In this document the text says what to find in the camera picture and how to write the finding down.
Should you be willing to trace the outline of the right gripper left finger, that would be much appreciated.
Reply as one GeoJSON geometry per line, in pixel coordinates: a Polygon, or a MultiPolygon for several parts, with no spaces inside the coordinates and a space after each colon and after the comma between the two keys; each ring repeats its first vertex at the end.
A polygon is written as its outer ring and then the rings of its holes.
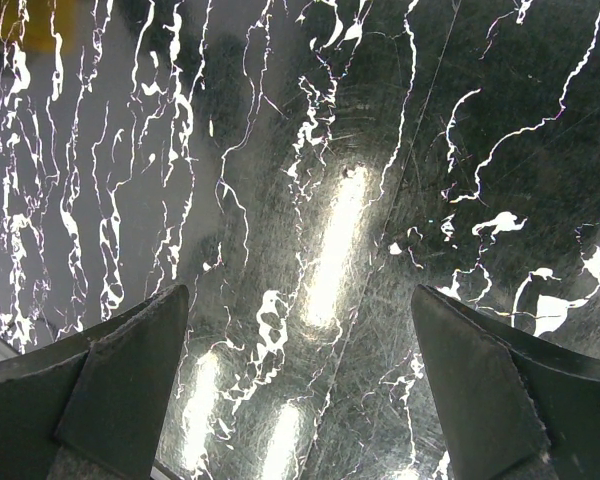
{"type": "Polygon", "coordinates": [[[147,479],[180,363],[189,291],[26,354],[0,355],[0,479],[147,479]]]}

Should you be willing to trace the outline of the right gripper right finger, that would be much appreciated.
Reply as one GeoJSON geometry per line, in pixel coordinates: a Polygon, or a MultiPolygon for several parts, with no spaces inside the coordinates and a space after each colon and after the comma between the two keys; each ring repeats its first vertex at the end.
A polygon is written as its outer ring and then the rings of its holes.
{"type": "Polygon", "coordinates": [[[458,479],[600,479],[600,360],[419,285],[411,312],[458,479]]]}

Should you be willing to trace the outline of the black marble pattern mat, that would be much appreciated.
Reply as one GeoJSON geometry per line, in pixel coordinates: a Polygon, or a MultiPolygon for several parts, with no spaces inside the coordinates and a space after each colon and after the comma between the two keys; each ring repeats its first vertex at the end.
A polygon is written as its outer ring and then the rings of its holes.
{"type": "Polygon", "coordinates": [[[178,478],[451,478],[418,285],[600,358],[600,1],[0,1],[0,337],[174,283],[178,478]]]}

